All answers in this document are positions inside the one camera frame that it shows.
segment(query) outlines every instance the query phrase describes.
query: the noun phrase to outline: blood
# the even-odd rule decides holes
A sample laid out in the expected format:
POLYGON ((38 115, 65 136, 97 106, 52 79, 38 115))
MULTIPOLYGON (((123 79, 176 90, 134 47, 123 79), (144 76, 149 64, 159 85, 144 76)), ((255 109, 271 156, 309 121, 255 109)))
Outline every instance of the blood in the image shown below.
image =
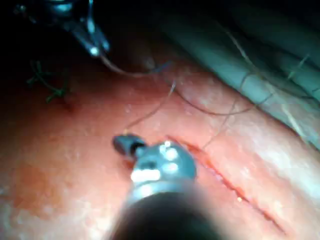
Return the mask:
POLYGON ((257 204, 253 201, 249 201, 248 198, 245 196, 244 191, 240 187, 235 187, 229 180, 225 178, 225 176, 219 172, 215 166, 212 164, 211 158, 208 153, 206 153, 200 147, 187 142, 186 140, 180 139, 179 137, 166 135, 166 140, 173 141, 177 144, 180 144, 189 153, 194 157, 195 161, 200 165, 204 166, 209 172, 213 175, 218 176, 220 178, 220 182, 230 191, 234 191, 236 193, 237 198, 241 198, 241 202, 249 204, 253 209, 259 212, 265 220, 270 221, 283 235, 287 235, 285 230, 277 223, 277 221, 265 210, 260 209, 257 204))

